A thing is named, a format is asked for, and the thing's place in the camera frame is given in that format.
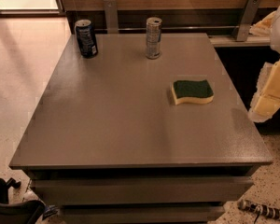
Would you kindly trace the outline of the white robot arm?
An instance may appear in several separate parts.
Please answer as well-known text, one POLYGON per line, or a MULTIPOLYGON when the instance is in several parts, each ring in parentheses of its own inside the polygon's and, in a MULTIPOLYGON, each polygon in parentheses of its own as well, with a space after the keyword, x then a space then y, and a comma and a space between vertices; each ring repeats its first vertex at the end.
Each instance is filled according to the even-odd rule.
MULTIPOLYGON (((270 38, 270 48, 280 54, 280 6, 252 25, 249 32, 252 35, 267 35, 270 38)), ((280 109, 280 59, 262 66, 256 88, 248 116, 252 121, 260 123, 271 119, 280 109)))

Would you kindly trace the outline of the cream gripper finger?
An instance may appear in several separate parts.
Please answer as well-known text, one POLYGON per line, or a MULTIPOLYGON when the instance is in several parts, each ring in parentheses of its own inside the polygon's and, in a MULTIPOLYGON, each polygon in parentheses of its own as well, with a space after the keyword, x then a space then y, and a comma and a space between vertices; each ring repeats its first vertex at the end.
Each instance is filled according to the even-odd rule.
POLYGON ((268 36, 270 34, 274 15, 275 11, 268 14, 261 21, 253 24, 249 29, 249 33, 258 36, 268 36))
POLYGON ((276 63, 265 63, 260 69, 249 118, 257 123, 271 119, 280 109, 280 60, 276 63))

